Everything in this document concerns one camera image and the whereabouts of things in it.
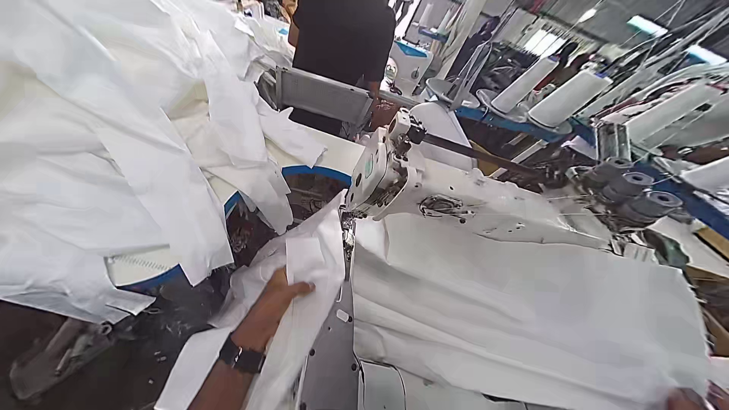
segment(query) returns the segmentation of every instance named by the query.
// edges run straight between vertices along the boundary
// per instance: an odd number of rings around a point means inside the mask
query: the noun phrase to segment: blue table edge
[[[326,168],[323,166],[313,166],[312,168],[309,168],[306,165],[293,165],[293,166],[285,166],[281,168],[281,174],[284,177],[287,177],[289,175],[297,175],[297,174],[318,174],[322,175],[324,177],[329,177],[336,179],[337,181],[342,182],[347,187],[351,184],[352,177],[350,175],[347,175],[343,173],[342,171],[337,171],[336,169]],[[228,198],[228,200],[225,202],[225,205],[223,206],[225,217],[227,219],[227,216],[230,214],[230,212],[235,208],[235,205],[243,200],[243,196],[239,191],[236,191],[234,194]],[[162,283],[168,281],[169,279],[173,278],[174,276],[184,274],[184,271],[182,270],[182,267],[180,265],[175,265],[172,269],[165,271],[153,278],[145,279],[141,282],[135,282],[130,283],[129,285],[123,285],[119,286],[118,288],[121,290],[129,290],[132,292],[139,292],[142,290],[152,289],[153,287],[159,286]]]

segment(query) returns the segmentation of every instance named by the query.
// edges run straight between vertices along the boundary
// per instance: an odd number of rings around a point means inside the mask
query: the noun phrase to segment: fluorescent light
[[[651,36],[660,37],[668,33],[668,30],[666,30],[665,28],[639,15],[635,15],[630,20],[628,20],[628,24],[639,29],[640,31],[644,31],[650,34]]]
[[[698,45],[692,45],[691,47],[687,48],[687,51],[694,57],[704,60],[705,62],[712,65],[724,64],[727,62],[727,59],[723,58],[721,55],[714,54],[711,51],[708,51],[707,49]]]
[[[653,23],[651,20],[642,18],[639,15],[633,16],[633,18],[628,20],[628,24],[639,29],[640,31],[644,31],[656,37],[660,37],[668,33],[668,30],[666,30],[664,27]],[[721,55],[715,54],[698,45],[692,45],[691,47],[687,48],[686,51],[688,51],[688,53],[693,55],[694,57],[703,60],[709,64],[717,65],[727,62],[727,59],[723,58]]]
[[[582,15],[582,17],[577,21],[578,23],[584,23],[587,20],[590,20],[592,17],[595,16],[597,13],[597,9],[595,7],[589,9],[585,12],[585,14]]]

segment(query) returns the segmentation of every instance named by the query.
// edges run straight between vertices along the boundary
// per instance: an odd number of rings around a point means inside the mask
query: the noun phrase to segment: white sewing machine
[[[433,61],[433,54],[405,40],[396,40],[392,42],[390,58],[394,64],[386,69],[388,78],[391,77],[404,96],[413,95],[425,70]]]
[[[484,177],[479,169],[464,171],[424,158],[419,149],[423,141],[457,145],[427,134],[406,109],[397,113],[387,130],[378,129],[352,173],[347,210],[375,220],[400,212],[442,218],[444,223],[500,241],[593,248],[606,244],[570,226],[540,194]],[[514,165],[509,164],[513,169],[524,168]]]

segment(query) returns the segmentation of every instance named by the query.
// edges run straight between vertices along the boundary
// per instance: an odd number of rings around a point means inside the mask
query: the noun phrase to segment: metal rod
[[[518,172],[519,174],[524,174],[524,175],[528,175],[530,177],[536,178],[538,181],[545,180],[544,175],[540,174],[535,169],[529,168],[528,166],[523,166],[518,163],[513,163],[506,158],[497,157],[496,155],[488,154],[486,152],[479,152],[477,150],[474,150],[471,147],[466,147],[464,145],[460,145],[456,142],[452,142],[452,141],[440,138],[440,137],[432,135],[432,134],[425,134],[425,137],[423,138],[423,142],[427,142],[428,144],[433,144],[436,147],[441,147],[448,151],[453,151],[453,152],[456,152],[461,155],[466,155],[467,157],[470,157],[470,158],[476,158],[478,160],[488,161],[494,165],[497,165],[501,168],[505,168],[509,171]]]

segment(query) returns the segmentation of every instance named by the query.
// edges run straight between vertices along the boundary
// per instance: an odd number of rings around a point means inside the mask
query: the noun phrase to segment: hand
[[[239,347],[263,352],[270,338],[276,334],[278,324],[291,301],[297,296],[308,295],[314,288],[313,283],[307,282],[289,286],[286,268],[276,270],[256,304],[230,336],[233,343]]]

